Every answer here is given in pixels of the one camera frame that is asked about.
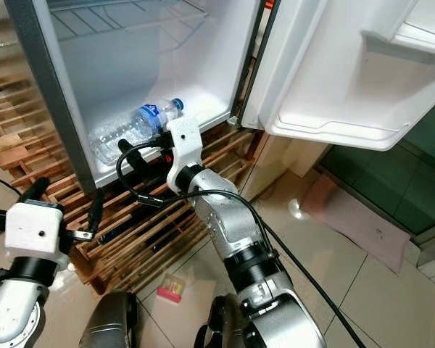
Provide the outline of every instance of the blue bottle label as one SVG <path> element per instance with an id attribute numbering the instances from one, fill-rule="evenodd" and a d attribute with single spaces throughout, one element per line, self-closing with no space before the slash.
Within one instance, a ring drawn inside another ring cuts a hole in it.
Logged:
<path id="1" fill-rule="evenodd" d="M 145 104 L 140 108 L 143 112 L 142 114 L 145 116 L 145 121 L 150 124 L 150 127 L 154 132 L 159 132 L 162 128 L 160 119 L 158 118 L 158 108 L 153 104 Z"/>

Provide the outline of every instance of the wire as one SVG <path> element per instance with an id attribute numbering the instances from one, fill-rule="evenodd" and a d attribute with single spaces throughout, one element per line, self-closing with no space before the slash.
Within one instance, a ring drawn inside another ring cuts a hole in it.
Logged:
<path id="1" fill-rule="evenodd" d="M 226 196 L 228 198 L 236 199 L 240 201 L 245 207 L 249 209 L 249 211 L 252 213 L 254 221 L 256 222 L 258 228 L 261 230 L 262 239 L 264 243 L 266 244 L 268 248 L 268 252 L 273 252 L 273 247 L 270 243 L 268 233 L 275 239 L 275 241 L 281 246 L 281 248 L 287 253 L 287 255 L 290 257 L 290 259 L 294 262 L 294 264 L 302 271 L 302 273 L 306 276 L 306 278 L 311 282 L 311 284 L 316 288 L 316 290 L 319 292 L 319 294 L 324 298 L 324 300 L 327 302 L 328 306 L 333 310 L 337 318 L 340 320 L 340 322 L 343 324 L 345 329 L 348 331 L 348 334 L 352 337 L 353 341 L 355 341 L 356 345 L 359 348 L 366 348 L 366 346 L 363 344 L 363 342 L 360 340 L 360 338 L 357 336 L 351 325 L 348 323 L 348 321 L 345 319 L 343 314 L 341 313 L 340 309 L 336 306 L 334 301 L 327 295 L 327 293 L 324 291 L 324 289 L 319 285 L 319 283 L 313 278 L 313 276 L 308 272 L 308 270 L 303 266 L 303 264 L 293 255 L 293 253 L 290 251 L 290 249 L 282 242 L 280 237 L 274 232 L 274 230 L 269 227 L 269 225 L 261 218 L 261 216 L 256 212 L 256 210 L 253 208 L 253 206 L 242 196 L 239 196 L 238 194 L 235 194 L 233 192 L 224 191 L 224 190 L 203 190 L 203 191 L 194 191 L 189 194 L 183 194 L 177 197 L 169 198 L 169 199 L 159 199 L 155 196 L 152 196 L 150 194 L 142 194 L 138 192 L 137 190 L 132 187 L 129 182 L 125 179 L 125 176 L 123 175 L 123 172 L 121 170 L 121 164 L 123 163 L 124 159 L 132 152 L 138 151 L 139 149 L 144 149 L 147 147 L 165 147 L 161 138 L 156 138 L 153 141 L 149 141 L 144 144 L 136 145 L 132 148 L 130 148 L 128 151 L 123 152 L 119 159 L 116 162 L 116 173 L 117 176 L 120 179 L 121 184 L 124 185 L 124 187 L 127 188 L 136 198 L 139 202 L 143 202 L 144 204 L 150 204 L 154 205 L 155 207 L 164 207 L 166 204 L 170 204 L 177 201 L 182 201 L 184 199 L 196 197 L 196 196 L 207 196 L 210 194 L 219 194 L 221 196 Z"/>
<path id="2" fill-rule="evenodd" d="M 295 265 L 302 271 L 302 273 L 306 276 L 306 278 L 310 281 L 310 283 L 316 288 L 322 298 L 327 302 L 329 307 L 333 310 L 337 318 L 341 321 L 343 326 L 348 331 L 348 334 L 351 336 L 353 341 L 355 341 L 356 345 L 360 348 L 366 348 L 361 339 L 357 336 L 351 325 L 348 323 L 347 319 L 343 316 L 340 309 L 336 306 L 334 301 L 327 295 L 327 293 L 322 289 L 322 286 L 313 278 L 313 276 L 308 272 L 308 270 L 303 266 L 303 264 L 293 255 L 290 249 L 282 242 L 281 238 L 274 232 L 274 230 L 269 227 L 269 225 L 263 221 L 264 228 L 266 231 L 270 233 L 270 235 L 277 241 L 277 244 L 281 246 L 281 248 L 285 251 L 285 253 L 290 257 L 290 259 L 294 262 Z"/>
<path id="3" fill-rule="evenodd" d="M 137 190 L 132 187 L 132 185 L 129 184 L 129 182 L 126 180 L 123 171 L 121 169 L 122 163 L 124 159 L 131 154 L 134 151 L 138 151 L 139 149 L 145 149 L 147 147 L 157 147 L 161 146 L 162 142 L 158 140 L 160 138 L 157 138 L 155 140 L 149 141 L 147 143 L 135 145 L 126 152 L 123 152 L 119 159 L 116 162 L 116 173 L 117 176 L 120 179 L 121 184 L 131 192 L 139 202 L 142 202 L 144 204 L 150 204 L 154 205 L 155 207 L 164 207 L 167 204 L 171 204 L 173 202 L 182 201 L 184 199 L 196 197 L 196 196 L 209 196 L 210 194 L 219 194 L 221 196 L 226 196 L 228 198 L 236 199 L 240 201 L 245 207 L 249 209 L 251 214 L 253 215 L 254 221 L 256 222 L 258 228 L 261 231 L 262 234 L 262 240 L 266 244 L 266 247 L 268 248 L 269 252 L 273 251 L 272 245 L 270 244 L 268 234 L 266 233 L 264 227 L 263 227 L 263 221 L 262 218 L 258 215 L 256 210 L 253 208 L 253 206 L 242 196 L 239 196 L 238 194 L 235 194 L 233 192 L 224 191 L 224 190 L 203 190 L 203 191 L 195 191 L 191 192 L 189 194 L 183 194 L 177 197 L 169 198 L 169 199 L 159 199 L 158 197 L 152 196 L 151 194 L 142 194 L 138 192 Z"/>
<path id="4" fill-rule="evenodd" d="M 13 186 L 11 186 L 9 183 L 7 183 L 6 181 L 3 181 L 2 179 L 0 179 L 0 183 L 5 185 L 8 189 L 14 191 L 18 196 L 21 196 L 21 193 L 15 189 Z"/>

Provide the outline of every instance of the empty plastic bottle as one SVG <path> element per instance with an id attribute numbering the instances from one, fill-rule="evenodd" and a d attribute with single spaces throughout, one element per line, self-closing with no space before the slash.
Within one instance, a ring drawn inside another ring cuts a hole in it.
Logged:
<path id="1" fill-rule="evenodd" d="M 132 114 L 132 121 L 136 125 L 143 126 L 147 124 L 153 134 L 158 134 L 168 121 L 180 117 L 182 110 L 183 102 L 179 98 L 174 98 L 173 100 L 156 99 L 151 104 L 139 107 Z"/>
<path id="2" fill-rule="evenodd" d="M 157 99 L 134 110 L 130 117 L 110 120 L 89 134 L 89 146 L 96 158 L 113 165 L 121 155 L 117 143 L 126 139 L 132 145 L 141 144 L 158 134 L 170 120 L 181 115 L 183 102 L 179 99 Z"/>

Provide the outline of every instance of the refrigerator shelf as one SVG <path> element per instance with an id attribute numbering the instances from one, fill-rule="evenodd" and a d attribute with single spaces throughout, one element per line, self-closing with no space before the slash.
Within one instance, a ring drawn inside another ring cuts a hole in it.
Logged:
<path id="1" fill-rule="evenodd" d="M 194 22 L 190 26 L 187 21 L 200 18 L 204 20 L 208 15 L 204 9 L 189 0 L 99 1 L 51 7 L 50 12 L 60 42 L 116 31 L 139 30 L 154 25 L 163 26 L 177 21 L 189 26 L 194 32 L 200 23 Z"/>

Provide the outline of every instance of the floor mat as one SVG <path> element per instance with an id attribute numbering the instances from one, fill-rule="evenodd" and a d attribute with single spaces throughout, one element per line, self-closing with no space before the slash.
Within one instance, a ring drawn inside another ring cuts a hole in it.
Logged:
<path id="1" fill-rule="evenodd" d="M 307 192 L 301 209 L 348 237 L 390 270 L 400 271 L 410 235 L 378 216 L 326 175 Z"/>

